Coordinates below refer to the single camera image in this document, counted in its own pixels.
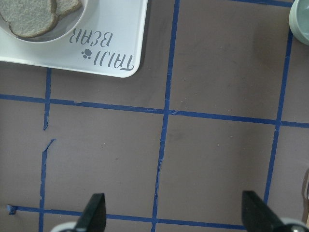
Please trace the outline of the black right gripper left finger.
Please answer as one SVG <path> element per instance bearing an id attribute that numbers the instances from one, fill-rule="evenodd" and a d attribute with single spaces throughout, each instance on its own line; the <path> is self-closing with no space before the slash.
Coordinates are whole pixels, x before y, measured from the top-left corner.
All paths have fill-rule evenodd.
<path id="1" fill-rule="evenodd" d="M 90 198 L 76 225 L 76 232 L 103 232 L 106 228 L 106 205 L 104 193 Z"/>

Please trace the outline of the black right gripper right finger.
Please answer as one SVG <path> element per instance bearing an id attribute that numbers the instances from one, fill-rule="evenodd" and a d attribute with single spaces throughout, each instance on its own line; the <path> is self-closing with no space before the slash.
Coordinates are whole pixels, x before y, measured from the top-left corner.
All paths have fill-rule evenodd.
<path id="1" fill-rule="evenodd" d="M 285 232 L 286 226 L 254 191 L 243 191 L 241 220 L 248 232 Z"/>

